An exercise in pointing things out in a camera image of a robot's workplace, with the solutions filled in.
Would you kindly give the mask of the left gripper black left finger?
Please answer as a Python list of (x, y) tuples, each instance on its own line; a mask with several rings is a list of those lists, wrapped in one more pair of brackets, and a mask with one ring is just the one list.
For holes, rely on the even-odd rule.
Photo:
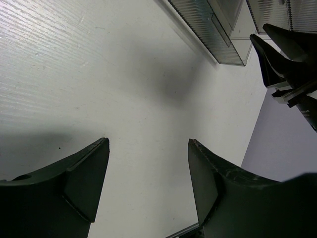
[(85, 238), (95, 221), (109, 139), (46, 167), (0, 182), (3, 238)]

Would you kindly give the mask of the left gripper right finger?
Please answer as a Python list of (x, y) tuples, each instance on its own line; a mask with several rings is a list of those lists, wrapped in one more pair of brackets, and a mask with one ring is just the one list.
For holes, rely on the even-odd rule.
[(205, 237), (316, 237), (315, 173), (271, 180), (221, 158), (195, 139), (188, 142), (188, 163)]

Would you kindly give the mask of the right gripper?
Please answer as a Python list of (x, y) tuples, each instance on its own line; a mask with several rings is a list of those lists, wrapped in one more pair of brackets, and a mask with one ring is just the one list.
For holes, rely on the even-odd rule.
[(263, 25), (264, 31), (282, 50), (287, 58), (304, 62), (310, 72), (300, 73), (307, 81), (293, 88), (286, 82), (287, 59), (271, 45), (255, 34), (250, 40), (258, 54), (263, 83), (265, 87), (274, 87), (272, 97), (289, 108), (296, 107), (312, 129), (317, 131), (317, 35), (289, 31), (271, 24)]

